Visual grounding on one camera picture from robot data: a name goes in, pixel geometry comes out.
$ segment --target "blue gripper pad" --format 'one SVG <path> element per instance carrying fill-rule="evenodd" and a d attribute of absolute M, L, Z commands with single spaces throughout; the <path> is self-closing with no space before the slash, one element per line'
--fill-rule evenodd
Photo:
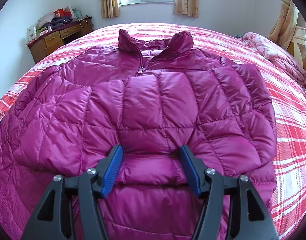
<path fill-rule="evenodd" d="M 106 196 L 112 191 L 117 173 L 120 169 L 123 159 L 123 150 L 120 145 L 115 145 L 107 158 L 99 161 L 97 165 L 98 183 L 101 186 L 101 196 L 106 198 Z"/>
<path fill-rule="evenodd" d="M 202 187 L 205 185 L 205 164 L 201 159 L 194 157 L 188 145 L 180 148 L 179 158 L 191 191 L 200 198 L 203 193 Z"/>

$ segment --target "chair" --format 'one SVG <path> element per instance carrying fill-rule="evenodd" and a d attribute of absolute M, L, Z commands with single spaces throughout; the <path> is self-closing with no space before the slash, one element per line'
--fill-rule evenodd
<path fill-rule="evenodd" d="M 296 27 L 287 51 L 306 71 L 306 28 Z"/>

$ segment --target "red plaid bedsheet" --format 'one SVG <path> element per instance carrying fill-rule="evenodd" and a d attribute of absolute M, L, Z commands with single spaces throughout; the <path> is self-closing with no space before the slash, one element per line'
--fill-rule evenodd
<path fill-rule="evenodd" d="M 0 100 L 0 120 L 28 82 L 42 70 L 65 63 L 95 45 L 117 46 L 119 29 L 143 40 L 162 39 L 180 31 L 189 31 L 195 47 L 226 56 L 239 64 L 254 63 L 258 66 L 273 100 L 277 126 L 277 157 L 274 159 L 277 189 L 272 196 L 271 215 L 280 239 L 289 236 L 306 213 L 306 99 L 298 83 L 263 58 L 246 41 L 181 25 L 121 24 L 105 27 L 62 46 L 29 70 Z"/>

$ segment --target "red bag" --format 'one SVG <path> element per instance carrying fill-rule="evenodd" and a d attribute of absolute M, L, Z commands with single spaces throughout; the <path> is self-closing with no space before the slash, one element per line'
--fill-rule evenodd
<path fill-rule="evenodd" d="M 55 17 L 63 17 L 65 15 L 63 9 L 57 9 L 54 13 Z"/>
<path fill-rule="evenodd" d="M 72 14 L 71 14 L 71 12 L 64 11 L 64 16 L 69 16 L 69 17 L 71 17 L 71 18 L 72 18 Z"/>

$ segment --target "puffer jacket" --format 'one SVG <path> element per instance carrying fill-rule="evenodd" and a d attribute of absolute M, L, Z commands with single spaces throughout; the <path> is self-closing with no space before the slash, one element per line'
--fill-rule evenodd
<path fill-rule="evenodd" d="M 188 144 L 208 167 L 247 174 L 270 210 L 275 116 L 254 65 L 194 49 L 190 33 L 96 46 L 28 85 L 0 123 L 0 224 L 19 239 L 55 174 L 76 176 L 120 144 L 116 184 L 100 200 L 115 239 L 190 239 L 201 201 L 178 158 Z M 74 202 L 77 237 L 81 239 Z M 229 198 L 218 239 L 227 229 Z"/>

